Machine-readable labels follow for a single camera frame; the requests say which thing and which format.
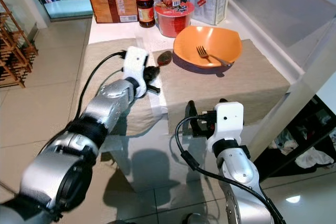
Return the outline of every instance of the red container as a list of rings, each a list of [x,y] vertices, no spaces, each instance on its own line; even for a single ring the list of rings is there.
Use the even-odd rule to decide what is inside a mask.
[[[190,25],[195,7],[191,2],[182,2],[181,8],[166,7],[163,3],[158,3],[154,9],[158,16],[160,32],[164,36],[175,38]]]

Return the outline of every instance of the metal fork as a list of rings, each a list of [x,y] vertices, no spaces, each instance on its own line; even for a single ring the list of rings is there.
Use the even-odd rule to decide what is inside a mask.
[[[232,65],[231,62],[228,62],[226,60],[222,60],[216,56],[213,56],[213,55],[209,55],[206,51],[205,51],[205,48],[203,46],[199,46],[199,47],[196,47],[197,49],[197,52],[198,52],[198,55],[201,57],[201,58],[208,58],[208,57],[212,57],[216,60],[218,60],[223,66],[226,66],[226,67],[230,67]]]

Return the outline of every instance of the orange bowl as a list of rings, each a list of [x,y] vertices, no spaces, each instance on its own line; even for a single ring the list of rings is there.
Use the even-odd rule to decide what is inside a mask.
[[[203,46],[209,55],[233,63],[241,54],[241,43],[236,31],[206,26],[189,26],[174,40],[174,53],[200,68],[220,67],[215,58],[201,58],[196,47]]]

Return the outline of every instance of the wooden rack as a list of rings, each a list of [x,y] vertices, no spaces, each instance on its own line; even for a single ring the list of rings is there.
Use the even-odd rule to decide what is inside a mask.
[[[38,51],[3,0],[0,4],[4,10],[0,10],[0,88],[14,85],[24,88],[24,79],[32,71],[32,61]]]

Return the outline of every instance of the beige placemat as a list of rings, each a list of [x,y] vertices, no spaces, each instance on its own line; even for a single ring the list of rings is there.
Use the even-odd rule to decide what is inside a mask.
[[[162,52],[153,53],[155,60]],[[262,119],[290,86],[250,40],[243,41],[241,57],[223,77],[190,72],[173,62],[161,68],[160,77],[170,133],[184,118],[189,100],[195,101],[198,113],[211,110],[220,98],[238,101],[244,105],[244,121],[248,125]]]
[[[92,70],[96,67],[96,65],[106,56],[114,52],[118,52],[120,50],[126,50],[128,47],[135,45],[136,45],[135,39],[118,39],[106,42],[99,42],[95,44],[89,44],[86,48],[83,62],[81,62],[83,69],[80,77],[79,90],[77,91],[76,104],[78,104],[80,93],[88,77],[90,76]],[[121,69],[123,67],[123,63],[124,63],[123,59],[121,59],[119,56],[114,56],[113,58],[106,61],[97,70],[97,72],[92,77],[90,84],[85,92],[82,102],[82,111],[87,106],[89,101],[93,97],[95,97],[97,90],[99,89],[102,82],[108,84],[118,79],[122,79],[123,73],[121,71],[115,73],[111,77],[109,76],[115,71]],[[148,130],[150,127],[152,127],[157,120],[158,118],[155,118],[152,113],[148,95],[145,95],[144,97],[137,99],[136,102],[133,103],[132,107],[130,108],[130,111],[127,115],[126,135],[141,134],[146,130]]]

